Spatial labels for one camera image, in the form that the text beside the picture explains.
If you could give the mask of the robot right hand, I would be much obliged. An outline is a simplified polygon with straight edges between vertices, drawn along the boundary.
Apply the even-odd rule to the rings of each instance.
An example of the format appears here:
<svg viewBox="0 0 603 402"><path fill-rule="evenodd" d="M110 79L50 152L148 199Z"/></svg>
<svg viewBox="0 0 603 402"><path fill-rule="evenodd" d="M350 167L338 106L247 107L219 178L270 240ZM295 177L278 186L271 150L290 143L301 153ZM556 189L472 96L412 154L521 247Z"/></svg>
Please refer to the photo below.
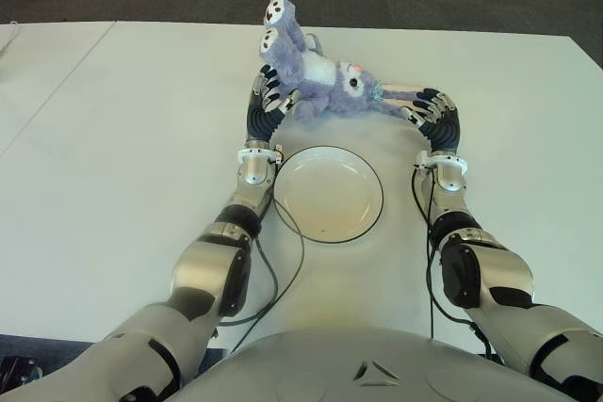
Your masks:
<svg viewBox="0 0 603 402"><path fill-rule="evenodd" d="M409 106L400 108L400 113L430 142L433 153L457 153L461 125L458 109L446 93L424 88Z"/></svg>

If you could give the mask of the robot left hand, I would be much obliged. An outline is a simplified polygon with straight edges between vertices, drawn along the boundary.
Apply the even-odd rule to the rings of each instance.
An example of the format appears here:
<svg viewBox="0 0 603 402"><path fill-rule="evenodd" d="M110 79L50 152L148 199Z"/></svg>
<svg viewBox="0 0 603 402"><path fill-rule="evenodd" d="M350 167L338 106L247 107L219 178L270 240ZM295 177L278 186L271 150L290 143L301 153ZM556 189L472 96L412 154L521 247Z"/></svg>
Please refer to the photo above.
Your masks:
<svg viewBox="0 0 603 402"><path fill-rule="evenodd" d="M246 117L246 143L258 143L267 148L285 116L299 101L301 92L294 88L285 97L279 89L281 81L277 71L265 64L258 71L250 93Z"/></svg>

